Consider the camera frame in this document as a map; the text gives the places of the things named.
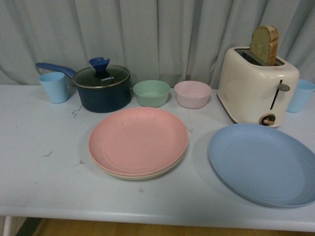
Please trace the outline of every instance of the toast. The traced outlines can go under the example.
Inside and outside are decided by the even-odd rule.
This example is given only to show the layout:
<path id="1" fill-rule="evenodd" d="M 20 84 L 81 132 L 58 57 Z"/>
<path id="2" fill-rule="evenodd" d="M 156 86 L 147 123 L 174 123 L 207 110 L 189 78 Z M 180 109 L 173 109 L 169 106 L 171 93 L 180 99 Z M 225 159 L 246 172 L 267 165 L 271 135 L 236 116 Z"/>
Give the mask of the toast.
<path id="1" fill-rule="evenodd" d="M 250 52 L 269 66 L 274 66 L 277 57 L 278 38 L 278 30 L 275 27 L 260 26 L 252 34 Z"/>

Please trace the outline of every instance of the table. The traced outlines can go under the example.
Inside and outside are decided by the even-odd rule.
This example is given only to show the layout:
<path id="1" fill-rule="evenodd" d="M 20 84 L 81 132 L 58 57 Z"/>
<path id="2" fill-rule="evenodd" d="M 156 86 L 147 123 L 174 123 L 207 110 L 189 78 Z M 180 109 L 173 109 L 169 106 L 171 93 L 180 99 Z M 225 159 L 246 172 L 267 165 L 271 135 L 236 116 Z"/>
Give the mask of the table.
<path id="1" fill-rule="evenodd" d="M 88 138 L 112 113 L 81 106 L 75 87 L 52 104 L 40 86 L 0 86 L 0 215 L 315 232 L 315 204 L 276 208 L 250 202 L 214 173 L 207 147 L 233 124 L 213 91 L 208 104 L 186 109 L 174 90 L 159 109 L 175 114 L 189 131 L 181 162 L 148 180 L 114 178 L 90 158 Z M 135 96 L 126 108 L 139 107 Z M 277 128 L 315 152 L 315 96 Z"/>

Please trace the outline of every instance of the pink bowl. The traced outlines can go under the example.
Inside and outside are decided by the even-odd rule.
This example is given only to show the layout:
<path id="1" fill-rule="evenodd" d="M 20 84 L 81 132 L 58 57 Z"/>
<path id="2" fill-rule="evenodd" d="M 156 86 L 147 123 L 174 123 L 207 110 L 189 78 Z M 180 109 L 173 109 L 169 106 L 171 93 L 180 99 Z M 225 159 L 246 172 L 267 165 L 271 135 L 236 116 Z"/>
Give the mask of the pink bowl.
<path id="1" fill-rule="evenodd" d="M 183 81 L 175 85 L 175 98 L 183 107 L 200 108 L 207 104 L 211 87 L 199 81 Z"/>

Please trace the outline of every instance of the navy blue saucepan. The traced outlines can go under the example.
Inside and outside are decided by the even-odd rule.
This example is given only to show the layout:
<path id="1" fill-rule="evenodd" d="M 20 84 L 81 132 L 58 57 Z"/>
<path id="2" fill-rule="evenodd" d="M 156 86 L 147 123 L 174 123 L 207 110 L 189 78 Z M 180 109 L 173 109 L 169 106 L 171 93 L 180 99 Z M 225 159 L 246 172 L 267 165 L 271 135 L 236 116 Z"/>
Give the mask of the navy blue saucepan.
<path id="1" fill-rule="evenodd" d="M 58 71 L 70 77 L 85 109 L 96 113 L 107 113 L 123 108 L 131 101 L 130 73 L 118 65 L 108 65 L 109 59 L 94 58 L 89 60 L 92 67 L 78 72 L 54 64 L 37 63 L 43 69 Z"/>

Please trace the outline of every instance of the toaster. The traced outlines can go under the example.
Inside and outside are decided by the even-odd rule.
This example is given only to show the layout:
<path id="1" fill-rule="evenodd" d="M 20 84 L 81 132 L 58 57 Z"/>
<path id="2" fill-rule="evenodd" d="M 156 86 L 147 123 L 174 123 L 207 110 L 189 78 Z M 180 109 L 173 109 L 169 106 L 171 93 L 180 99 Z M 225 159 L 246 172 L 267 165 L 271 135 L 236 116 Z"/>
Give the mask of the toaster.
<path id="1" fill-rule="evenodd" d="M 218 97 L 236 123 L 279 126 L 285 116 L 300 73 L 277 57 L 268 66 L 249 47 L 227 50 L 221 72 Z"/>

